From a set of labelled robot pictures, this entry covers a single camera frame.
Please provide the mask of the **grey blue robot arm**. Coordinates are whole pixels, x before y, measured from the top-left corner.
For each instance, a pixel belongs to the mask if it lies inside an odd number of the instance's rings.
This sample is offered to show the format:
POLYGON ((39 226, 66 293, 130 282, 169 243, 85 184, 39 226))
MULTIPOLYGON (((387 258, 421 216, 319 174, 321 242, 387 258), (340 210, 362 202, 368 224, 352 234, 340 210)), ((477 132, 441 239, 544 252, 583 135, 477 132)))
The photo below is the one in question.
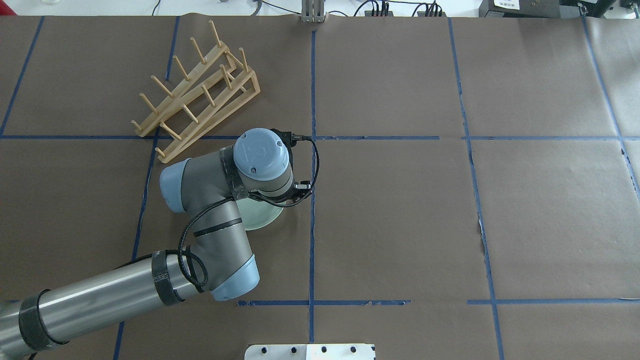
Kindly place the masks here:
POLYGON ((103 328, 210 292, 228 301, 260 276, 238 200, 278 206, 297 197, 290 132, 256 128, 231 146, 165 168, 162 196, 189 222, 175 249, 159 250, 102 275, 43 291, 1 310, 1 358, 18 360, 103 328))

